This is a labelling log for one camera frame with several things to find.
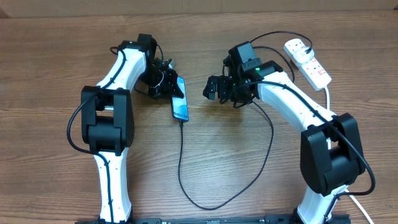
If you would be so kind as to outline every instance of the extension cord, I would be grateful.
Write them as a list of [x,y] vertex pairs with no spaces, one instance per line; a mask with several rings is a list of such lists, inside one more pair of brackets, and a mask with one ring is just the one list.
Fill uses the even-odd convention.
[[329,74],[314,57],[314,51],[307,54],[308,47],[300,39],[286,42],[284,50],[314,90],[322,90],[331,82]]

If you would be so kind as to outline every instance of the wooden surface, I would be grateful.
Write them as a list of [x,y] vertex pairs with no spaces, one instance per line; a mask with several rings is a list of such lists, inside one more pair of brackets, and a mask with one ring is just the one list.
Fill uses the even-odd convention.
[[392,10],[396,0],[0,0],[11,18]]
[[[215,206],[246,186],[258,173],[270,140],[270,127],[253,105],[241,110],[202,96],[208,76],[221,74],[221,60],[236,44],[273,31],[310,37],[317,59],[333,77],[331,108],[358,121],[365,158],[377,187],[358,197],[376,223],[398,219],[398,13],[295,12],[196,16],[74,17],[0,20],[0,223],[73,223],[94,219],[101,209],[94,159],[69,146],[68,120],[84,85],[108,73],[115,56],[109,47],[138,34],[152,34],[166,58],[177,62],[187,83],[190,121],[185,125],[182,182],[200,205]],[[292,35],[255,42],[282,51]],[[263,61],[274,52],[259,50]],[[319,104],[295,68],[296,84]],[[136,135],[127,175],[135,217],[253,217],[291,213],[305,182],[299,169],[299,135],[269,105],[261,103],[275,126],[266,168],[244,194],[212,212],[194,207],[177,180],[178,123],[168,100],[132,94]],[[83,145],[80,117],[73,139]],[[351,190],[365,190],[362,175]],[[365,223],[349,198],[336,213]]]

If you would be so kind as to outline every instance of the wall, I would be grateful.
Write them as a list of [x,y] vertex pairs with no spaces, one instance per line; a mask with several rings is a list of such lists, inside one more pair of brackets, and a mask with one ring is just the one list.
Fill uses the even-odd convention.
[[0,0],[0,17],[393,9],[397,0]]

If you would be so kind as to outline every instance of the white cable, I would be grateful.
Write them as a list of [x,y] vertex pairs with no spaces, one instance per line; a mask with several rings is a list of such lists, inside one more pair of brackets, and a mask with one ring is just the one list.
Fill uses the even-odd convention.
[[370,224],[374,224],[371,217],[368,215],[368,213],[365,211],[365,209],[362,207],[362,205],[359,203],[359,201],[354,197],[354,195],[350,195],[349,196],[351,199],[353,199],[354,203],[358,206],[358,208],[362,211],[363,215],[366,217],[366,219],[368,220],[368,222]]
[[[330,110],[330,95],[329,95],[329,89],[326,86],[325,87],[325,93],[326,93],[326,109]],[[328,142],[328,148],[331,149],[331,141],[330,139],[326,140]],[[351,199],[353,199],[354,203],[358,206],[358,208],[361,210],[363,215],[366,217],[368,222],[370,224],[374,224],[371,217],[368,215],[368,213],[365,211],[365,209],[362,207],[362,205],[359,203],[359,201],[354,197],[354,195],[349,196]]]

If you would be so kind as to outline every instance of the white power strip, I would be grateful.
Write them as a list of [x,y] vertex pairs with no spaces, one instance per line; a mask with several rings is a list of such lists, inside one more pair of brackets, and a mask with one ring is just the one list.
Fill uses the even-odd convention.
[[300,39],[292,39],[286,42],[284,46],[285,52],[293,63],[296,64],[311,86],[319,91],[331,82],[331,77],[314,57],[313,50],[307,53],[308,48]]

